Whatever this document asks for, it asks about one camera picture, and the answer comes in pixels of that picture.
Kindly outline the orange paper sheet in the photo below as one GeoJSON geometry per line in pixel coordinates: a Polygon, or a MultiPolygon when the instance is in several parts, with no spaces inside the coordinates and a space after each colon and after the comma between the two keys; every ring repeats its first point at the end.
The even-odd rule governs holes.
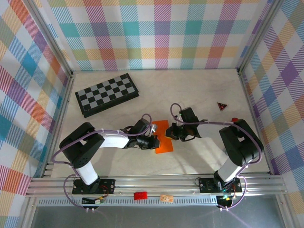
{"type": "Polygon", "coordinates": [[[157,135],[160,146],[155,149],[156,154],[174,151],[171,138],[166,137],[166,130],[169,128],[168,120],[153,121],[152,124],[157,126],[154,135],[157,135]]]}

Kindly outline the black and grey chessboard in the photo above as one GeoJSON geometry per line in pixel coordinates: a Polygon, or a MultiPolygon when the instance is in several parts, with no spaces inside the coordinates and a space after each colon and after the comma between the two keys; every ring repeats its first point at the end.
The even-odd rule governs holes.
{"type": "Polygon", "coordinates": [[[134,99],[139,91],[128,73],[75,92],[82,115],[87,118],[134,99]]]}

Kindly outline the wide aluminium base rail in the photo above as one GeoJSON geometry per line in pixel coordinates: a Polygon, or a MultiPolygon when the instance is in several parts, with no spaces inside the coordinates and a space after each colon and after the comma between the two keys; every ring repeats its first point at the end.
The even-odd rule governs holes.
{"type": "MultiPolygon", "coordinates": [[[[247,182],[246,195],[286,194],[287,188],[280,175],[269,173],[245,173],[240,179],[242,188],[247,182]]],[[[112,196],[132,196],[135,192],[146,191],[148,196],[168,194],[173,196],[198,196],[199,179],[211,178],[211,175],[147,175],[147,176],[113,176],[102,179],[114,179],[112,196]]],[[[33,178],[27,190],[27,197],[64,196],[65,178],[33,178]]]]}

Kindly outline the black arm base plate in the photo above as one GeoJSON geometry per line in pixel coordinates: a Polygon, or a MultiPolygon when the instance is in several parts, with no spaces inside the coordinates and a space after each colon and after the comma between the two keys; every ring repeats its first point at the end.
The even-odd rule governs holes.
{"type": "Polygon", "coordinates": [[[242,187],[239,178],[229,182],[220,182],[214,178],[199,178],[200,193],[241,193],[242,187]]]}
{"type": "Polygon", "coordinates": [[[81,179],[73,182],[72,194],[75,195],[108,195],[113,194],[115,189],[115,179],[98,178],[90,185],[86,185],[81,179]]]}

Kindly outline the aluminium side rail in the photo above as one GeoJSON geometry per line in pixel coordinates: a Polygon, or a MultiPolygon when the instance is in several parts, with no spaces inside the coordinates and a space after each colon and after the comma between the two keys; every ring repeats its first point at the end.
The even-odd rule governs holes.
{"type": "Polygon", "coordinates": [[[258,122],[257,122],[257,118],[255,116],[255,111],[254,111],[254,108],[252,106],[252,103],[251,103],[251,99],[250,99],[250,96],[249,96],[249,93],[248,93],[248,90],[246,88],[246,83],[244,81],[244,78],[242,76],[242,73],[236,69],[236,72],[237,72],[237,75],[239,77],[239,80],[240,80],[240,83],[241,83],[241,86],[242,86],[242,89],[243,89],[243,92],[245,94],[245,98],[246,98],[246,101],[247,101],[247,104],[248,104],[248,107],[249,107],[249,110],[250,110],[250,113],[251,113],[251,118],[253,120],[253,123],[254,123],[254,129],[255,129],[255,132],[256,132],[256,135],[258,136],[259,140],[261,141],[262,145],[264,146],[264,150],[263,150],[263,160],[266,162],[267,164],[267,167],[269,169],[268,173],[270,175],[273,175],[273,168],[271,166],[271,162],[269,161],[269,157],[268,157],[268,154],[267,154],[267,151],[266,151],[266,146],[265,146],[265,142],[264,142],[264,139],[262,137],[262,134],[261,134],[261,131],[259,129],[259,126],[258,126],[258,122]]]}
{"type": "Polygon", "coordinates": [[[54,125],[54,131],[50,137],[50,140],[51,140],[50,144],[47,147],[46,154],[43,157],[42,167],[41,167],[41,170],[38,175],[39,178],[44,177],[46,167],[47,167],[48,163],[51,161],[51,157],[53,156],[53,154],[57,151],[57,148],[59,147],[60,136],[61,136],[61,132],[62,132],[62,125],[63,125],[64,118],[65,118],[65,115],[67,112],[68,103],[69,103],[72,89],[74,86],[74,81],[75,81],[75,73],[72,72],[72,75],[68,78],[68,81],[67,81],[67,87],[66,87],[66,90],[64,93],[64,97],[63,97],[60,109],[59,109],[57,120],[54,125]]]}

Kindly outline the aluminium frame post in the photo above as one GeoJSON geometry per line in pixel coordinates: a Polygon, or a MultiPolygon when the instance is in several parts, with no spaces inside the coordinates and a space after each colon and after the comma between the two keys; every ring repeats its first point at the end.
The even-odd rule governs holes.
{"type": "Polygon", "coordinates": [[[44,36],[46,42],[50,45],[55,57],[57,58],[58,62],[62,65],[63,69],[67,72],[69,77],[73,76],[73,71],[69,66],[68,62],[66,61],[59,45],[57,44],[54,36],[52,35],[49,27],[47,26],[44,18],[42,17],[38,7],[36,6],[34,0],[22,0],[22,2],[27,7],[29,13],[35,20],[37,26],[41,30],[42,35],[44,36]]]}
{"type": "Polygon", "coordinates": [[[257,29],[254,29],[256,30],[255,36],[253,37],[252,42],[248,46],[246,52],[241,58],[240,63],[237,66],[238,73],[243,73],[245,71],[245,68],[249,64],[258,45],[260,44],[266,32],[268,31],[272,21],[274,20],[274,17],[276,16],[283,2],[284,0],[271,0],[267,11],[265,13],[263,13],[264,10],[262,11],[262,14],[264,14],[265,16],[259,23],[257,29]]]}

